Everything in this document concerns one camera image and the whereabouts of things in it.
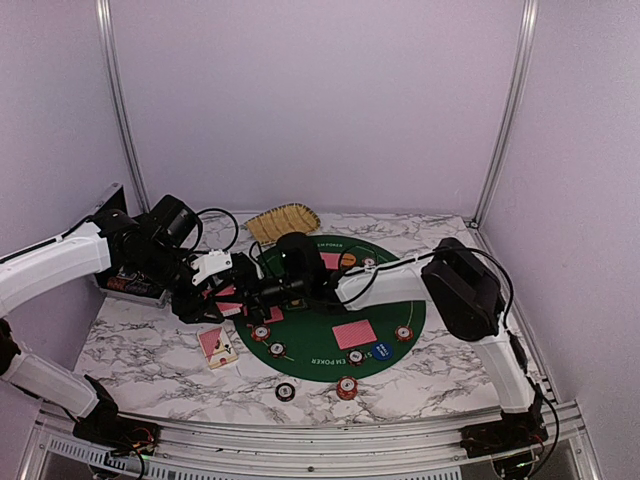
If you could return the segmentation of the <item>black poker chip stack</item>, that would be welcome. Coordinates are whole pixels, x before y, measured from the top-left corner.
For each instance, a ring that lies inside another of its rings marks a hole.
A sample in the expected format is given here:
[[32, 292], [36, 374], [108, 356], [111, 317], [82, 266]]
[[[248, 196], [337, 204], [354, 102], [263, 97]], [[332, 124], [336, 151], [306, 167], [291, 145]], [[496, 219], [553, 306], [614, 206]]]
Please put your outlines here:
[[275, 396], [281, 402], [291, 401], [295, 397], [295, 394], [295, 387], [288, 382], [282, 382], [275, 388]]

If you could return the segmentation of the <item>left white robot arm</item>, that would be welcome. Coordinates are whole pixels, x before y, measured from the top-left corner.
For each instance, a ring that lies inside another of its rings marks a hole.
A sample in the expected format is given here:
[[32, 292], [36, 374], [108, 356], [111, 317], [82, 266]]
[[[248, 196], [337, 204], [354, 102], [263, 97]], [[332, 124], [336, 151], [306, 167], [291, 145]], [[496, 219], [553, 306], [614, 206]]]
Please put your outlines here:
[[103, 296], [94, 277], [132, 266], [163, 287], [185, 316], [200, 318], [206, 281], [229, 269], [223, 250], [184, 253], [136, 224], [102, 226], [84, 219], [67, 232], [1, 258], [1, 380], [48, 400], [106, 445], [125, 438], [126, 423], [98, 406], [103, 394], [75, 373], [81, 338]]

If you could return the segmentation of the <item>orange big blind button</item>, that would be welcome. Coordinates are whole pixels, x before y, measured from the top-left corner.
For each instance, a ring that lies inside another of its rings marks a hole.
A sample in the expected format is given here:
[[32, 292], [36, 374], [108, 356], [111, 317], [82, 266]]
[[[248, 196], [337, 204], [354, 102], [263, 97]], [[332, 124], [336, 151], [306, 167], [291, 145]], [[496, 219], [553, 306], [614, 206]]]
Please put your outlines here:
[[342, 267], [352, 267], [356, 263], [357, 263], [357, 258], [350, 253], [345, 254], [340, 260], [340, 265]]

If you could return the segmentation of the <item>red backed card deck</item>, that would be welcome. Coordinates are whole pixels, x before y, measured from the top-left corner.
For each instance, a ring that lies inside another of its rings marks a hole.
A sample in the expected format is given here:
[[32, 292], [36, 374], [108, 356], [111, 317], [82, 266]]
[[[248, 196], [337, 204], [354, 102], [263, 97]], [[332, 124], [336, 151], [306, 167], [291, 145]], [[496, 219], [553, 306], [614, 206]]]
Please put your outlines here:
[[[233, 286], [228, 286], [224, 290], [217, 293], [217, 296], [227, 297], [235, 294], [235, 288]], [[244, 305], [237, 302], [223, 302], [217, 301], [217, 307], [219, 308], [223, 317], [231, 317], [233, 315], [237, 315], [243, 312]]]

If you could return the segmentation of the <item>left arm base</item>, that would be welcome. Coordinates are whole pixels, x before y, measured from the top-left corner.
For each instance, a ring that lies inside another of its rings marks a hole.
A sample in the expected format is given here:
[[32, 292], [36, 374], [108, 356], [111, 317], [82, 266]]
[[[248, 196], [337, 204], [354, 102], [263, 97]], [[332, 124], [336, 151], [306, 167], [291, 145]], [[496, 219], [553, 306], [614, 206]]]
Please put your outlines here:
[[76, 438], [113, 448], [118, 455], [126, 451], [152, 453], [157, 445], [160, 427], [153, 422], [123, 417], [107, 390], [87, 377], [96, 390], [98, 403], [86, 416], [78, 417], [73, 428]]

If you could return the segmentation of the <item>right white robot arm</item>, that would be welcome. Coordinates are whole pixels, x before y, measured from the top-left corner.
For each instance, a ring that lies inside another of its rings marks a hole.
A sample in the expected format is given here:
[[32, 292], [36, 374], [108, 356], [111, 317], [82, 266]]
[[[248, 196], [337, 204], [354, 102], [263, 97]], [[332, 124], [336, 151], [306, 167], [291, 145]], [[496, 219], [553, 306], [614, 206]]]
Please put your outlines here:
[[448, 332], [471, 345], [494, 385], [508, 415], [496, 425], [496, 440], [515, 448], [533, 433], [528, 412], [539, 404], [540, 389], [529, 378], [526, 354], [506, 324], [511, 302], [503, 298], [483, 252], [448, 237], [426, 254], [340, 273], [327, 269], [316, 242], [305, 234], [281, 237], [276, 250], [281, 275], [260, 277], [247, 255], [231, 257], [231, 282], [250, 319], [262, 321], [270, 307], [297, 299], [327, 315], [431, 301]]

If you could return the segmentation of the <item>red backed playing card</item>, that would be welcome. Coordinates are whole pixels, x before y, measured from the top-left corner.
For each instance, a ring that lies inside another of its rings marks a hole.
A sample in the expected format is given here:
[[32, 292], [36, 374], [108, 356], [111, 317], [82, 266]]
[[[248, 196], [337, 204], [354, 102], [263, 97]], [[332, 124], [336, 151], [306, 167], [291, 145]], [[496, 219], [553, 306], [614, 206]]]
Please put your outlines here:
[[246, 307], [245, 316], [247, 322], [254, 326], [274, 323], [284, 319], [284, 315], [278, 307], [269, 307], [268, 309], [249, 309]]
[[332, 328], [332, 332], [341, 350], [359, 347], [377, 340], [377, 335], [368, 320], [337, 325]]
[[341, 255], [339, 253], [321, 252], [320, 255], [328, 270], [338, 271], [340, 269]]

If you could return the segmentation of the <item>red poker chip stack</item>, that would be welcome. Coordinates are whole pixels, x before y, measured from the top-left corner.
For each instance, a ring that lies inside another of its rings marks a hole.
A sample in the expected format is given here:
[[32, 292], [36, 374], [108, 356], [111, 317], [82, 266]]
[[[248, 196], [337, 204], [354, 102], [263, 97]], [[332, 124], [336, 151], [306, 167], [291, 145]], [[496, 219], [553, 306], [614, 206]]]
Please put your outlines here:
[[342, 400], [352, 400], [358, 394], [358, 382], [351, 376], [342, 377], [336, 385], [336, 394]]

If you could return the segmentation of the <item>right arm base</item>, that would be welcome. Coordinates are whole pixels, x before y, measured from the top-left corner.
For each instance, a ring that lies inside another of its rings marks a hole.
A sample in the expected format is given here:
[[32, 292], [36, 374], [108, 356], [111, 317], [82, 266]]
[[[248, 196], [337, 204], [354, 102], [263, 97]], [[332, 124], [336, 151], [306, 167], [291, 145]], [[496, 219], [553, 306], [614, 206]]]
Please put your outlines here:
[[549, 434], [541, 413], [544, 397], [536, 393], [533, 404], [524, 413], [500, 412], [496, 421], [465, 426], [460, 447], [469, 458], [505, 453], [546, 441]]

